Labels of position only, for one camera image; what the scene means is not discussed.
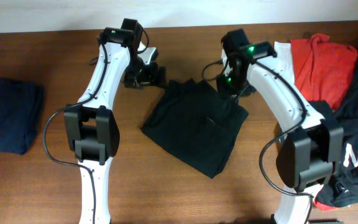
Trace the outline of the black shorts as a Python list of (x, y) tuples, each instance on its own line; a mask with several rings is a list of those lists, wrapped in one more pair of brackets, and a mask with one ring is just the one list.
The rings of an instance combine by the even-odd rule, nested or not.
[(171, 80), (141, 131), (213, 179), (223, 171), (248, 115), (234, 101), (222, 99), (206, 81)]

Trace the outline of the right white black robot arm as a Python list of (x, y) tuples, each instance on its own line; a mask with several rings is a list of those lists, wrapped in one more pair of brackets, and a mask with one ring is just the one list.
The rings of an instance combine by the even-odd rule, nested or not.
[(343, 128), (297, 89), (289, 44), (252, 44), (243, 29), (227, 32), (221, 44), (218, 88), (238, 98), (256, 89), (281, 129), (259, 156), (264, 179), (282, 195), (270, 222), (310, 223), (316, 196), (339, 170)]

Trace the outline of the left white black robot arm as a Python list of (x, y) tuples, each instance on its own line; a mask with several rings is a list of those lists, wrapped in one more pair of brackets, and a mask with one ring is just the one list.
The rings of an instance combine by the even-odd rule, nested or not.
[(163, 87), (165, 69), (156, 63), (158, 50), (143, 44), (145, 30), (135, 19), (98, 36), (99, 55), (84, 93), (63, 110), (68, 145), (81, 174), (80, 223), (110, 223), (109, 170), (120, 132), (113, 105), (120, 84), (126, 88)]

